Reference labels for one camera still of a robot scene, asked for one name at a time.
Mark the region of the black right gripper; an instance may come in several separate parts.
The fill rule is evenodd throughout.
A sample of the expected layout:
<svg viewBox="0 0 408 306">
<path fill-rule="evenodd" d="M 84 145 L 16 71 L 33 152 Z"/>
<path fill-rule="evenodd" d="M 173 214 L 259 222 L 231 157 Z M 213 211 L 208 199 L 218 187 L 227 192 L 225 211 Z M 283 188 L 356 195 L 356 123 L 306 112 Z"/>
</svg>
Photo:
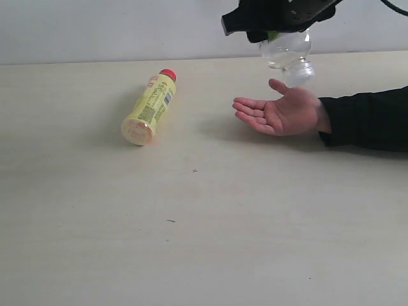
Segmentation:
<svg viewBox="0 0 408 306">
<path fill-rule="evenodd" d="M 240 1 L 221 17 L 226 36 L 246 32 L 250 43 L 270 40 L 270 32 L 302 32 L 315 22 L 332 18 L 339 1 Z"/>
</svg>

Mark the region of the person's open hand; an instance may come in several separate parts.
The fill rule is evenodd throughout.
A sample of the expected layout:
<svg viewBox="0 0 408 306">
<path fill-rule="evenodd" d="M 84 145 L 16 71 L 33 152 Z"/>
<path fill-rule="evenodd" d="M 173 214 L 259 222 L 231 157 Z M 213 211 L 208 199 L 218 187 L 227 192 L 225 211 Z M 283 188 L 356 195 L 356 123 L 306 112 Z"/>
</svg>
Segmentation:
<svg viewBox="0 0 408 306">
<path fill-rule="evenodd" d="M 290 88 L 284 82 L 269 79 L 272 90 L 281 94 L 277 100 L 235 98 L 235 116 L 260 133 L 294 136 L 307 132 L 332 131 L 330 119 L 321 100 L 307 89 Z"/>
</svg>

